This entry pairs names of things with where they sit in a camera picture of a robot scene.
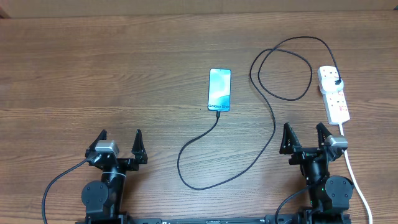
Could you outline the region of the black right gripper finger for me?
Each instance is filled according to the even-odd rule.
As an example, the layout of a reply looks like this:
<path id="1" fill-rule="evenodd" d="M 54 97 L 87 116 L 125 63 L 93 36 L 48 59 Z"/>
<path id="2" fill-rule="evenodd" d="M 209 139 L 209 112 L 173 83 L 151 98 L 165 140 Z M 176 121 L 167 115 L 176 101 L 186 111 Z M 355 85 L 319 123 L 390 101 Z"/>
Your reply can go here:
<path id="1" fill-rule="evenodd" d="M 331 132 L 329 132 L 323 123 L 318 123 L 316 125 L 316 129 L 318 134 L 318 144 L 324 145 L 327 137 L 331 135 Z"/>
<path id="2" fill-rule="evenodd" d="M 298 137 L 289 123 L 284 124 L 279 154 L 295 154 L 301 149 Z"/>

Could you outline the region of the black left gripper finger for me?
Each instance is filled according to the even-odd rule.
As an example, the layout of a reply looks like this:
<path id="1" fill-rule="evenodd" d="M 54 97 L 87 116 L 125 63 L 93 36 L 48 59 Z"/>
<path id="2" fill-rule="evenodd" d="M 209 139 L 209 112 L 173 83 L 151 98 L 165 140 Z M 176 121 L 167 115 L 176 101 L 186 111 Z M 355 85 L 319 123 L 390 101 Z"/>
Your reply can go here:
<path id="1" fill-rule="evenodd" d="M 137 164 L 147 164 L 148 156 L 144 148 L 142 131 L 140 129 L 136 130 L 136 136 L 131 152 L 134 154 L 134 159 L 136 160 Z"/>
<path id="2" fill-rule="evenodd" d="M 86 149 L 85 155 L 88 156 L 91 152 L 95 151 L 95 147 L 100 140 L 106 140 L 107 138 L 107 131 L 103 129 L 98 137 L 90 144 L 90 146 Z"/>

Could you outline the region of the Samsung Galaxy smartphone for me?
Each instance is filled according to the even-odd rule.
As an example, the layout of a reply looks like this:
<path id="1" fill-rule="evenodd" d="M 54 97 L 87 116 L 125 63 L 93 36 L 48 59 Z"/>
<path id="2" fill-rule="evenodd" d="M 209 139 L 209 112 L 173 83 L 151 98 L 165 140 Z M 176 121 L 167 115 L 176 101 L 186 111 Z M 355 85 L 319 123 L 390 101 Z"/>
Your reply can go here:
<path id="1" fill-rule="evenodd" d="M 231 108 L 230 69 L 212 68 L 209 75 L 208 110 L 229 111 Z"/>

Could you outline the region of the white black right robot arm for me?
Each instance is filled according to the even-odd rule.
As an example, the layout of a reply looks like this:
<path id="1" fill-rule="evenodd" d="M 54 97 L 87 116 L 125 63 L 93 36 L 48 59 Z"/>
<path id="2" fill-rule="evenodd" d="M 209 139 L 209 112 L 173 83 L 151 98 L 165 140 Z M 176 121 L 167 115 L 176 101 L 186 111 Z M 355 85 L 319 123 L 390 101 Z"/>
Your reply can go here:
<path id="1" fill-rule="evenodd" d="M 348 148 L 342 135 L 333 135 L 323 123 L 316 125 L 317 147 L 303 147 L 289 123 L 284 124 L 280 154 L 290 155 L 290 165 L 300 166 L 306 187 L 286 198 L 275 212 L 274 221 L 280 221 L 281 208 L 296 196 L 308 192 L 310 207 L 301 208 L 287 223 L 350 223 L 349 200 L 354 183 L 347 177 L 331 175 L 329 163 L 339 159 Z"/>

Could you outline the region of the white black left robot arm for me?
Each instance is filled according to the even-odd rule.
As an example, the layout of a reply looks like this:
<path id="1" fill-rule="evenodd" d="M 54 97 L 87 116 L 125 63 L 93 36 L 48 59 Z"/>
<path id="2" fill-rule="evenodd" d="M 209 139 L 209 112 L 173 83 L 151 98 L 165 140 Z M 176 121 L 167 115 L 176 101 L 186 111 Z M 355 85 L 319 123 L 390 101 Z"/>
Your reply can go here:
<path id="1" fill-rule="evenodd" d="M 85 223 L 133 223 L 128 212 L 121 211 L 124 185 L 129 171 L 138 171 L 146 164 L 141 130 L 136 131 L 131 149 L 133 158 L 119 158 L 115 141 L 107 139 L 102 130 L 85 152 L 87 163 L 102 171 L 101 179 L 85 185 L 81 200 L 85 206 Z"/>

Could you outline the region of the white USB charger adapter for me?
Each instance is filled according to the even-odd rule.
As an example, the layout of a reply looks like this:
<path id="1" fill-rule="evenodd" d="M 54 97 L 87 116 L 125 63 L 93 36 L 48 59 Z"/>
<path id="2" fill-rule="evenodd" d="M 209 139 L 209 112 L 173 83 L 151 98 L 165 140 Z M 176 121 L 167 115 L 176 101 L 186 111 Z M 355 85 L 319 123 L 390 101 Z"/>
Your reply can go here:
<path id="1" fill-rule="evenodd" d="M 335 78 L 321 78 L 320 80 L 320 91 L 322 94 L 330 94 L 337 91 L 341 91 L 344 88 L 343 80 L 335 80 Z"/>

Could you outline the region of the white power strip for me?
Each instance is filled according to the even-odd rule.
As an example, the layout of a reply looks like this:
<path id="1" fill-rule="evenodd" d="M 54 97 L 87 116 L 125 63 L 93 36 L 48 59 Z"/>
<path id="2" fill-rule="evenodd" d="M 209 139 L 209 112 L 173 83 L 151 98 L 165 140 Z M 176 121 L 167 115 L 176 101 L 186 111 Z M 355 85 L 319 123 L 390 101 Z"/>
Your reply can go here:
<path id="1" fill-rule="evenodd" d="M 320 87 L 321 78 L 339 79 L 337 69 L 333 66 L 322 66 L 318 69 L 318 81 Z M 322 94 L 325 105 L 328 123 L 331 125 L 340 125 L 350 120 L 348 106 L 344 91 L 337 91 L 330 94 Z"/>

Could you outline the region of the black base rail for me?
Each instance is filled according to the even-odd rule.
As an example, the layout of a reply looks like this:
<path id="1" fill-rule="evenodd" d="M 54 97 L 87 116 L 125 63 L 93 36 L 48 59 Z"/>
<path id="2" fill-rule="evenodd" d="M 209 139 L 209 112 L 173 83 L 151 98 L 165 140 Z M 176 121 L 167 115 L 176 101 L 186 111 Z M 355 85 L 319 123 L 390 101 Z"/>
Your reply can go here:
<path id="1" fill-rule="evenodd" d="M 278 215 L 277 222 L 275 215 L 266 215 L 265 217 L 252 217 L 252 218 L 186 218 L 186 219 L 173 219 L 163 220 L 160 218 L 128 218 L 127 223 L 130 224 L 299 224 L 299 223 L 351 223 L 349 215 L 344 215 L 342 221 L 327 220 L 320 218 L 313 221 L 305 221 L 299 219 L 298 215 L 282 214 Z"/>

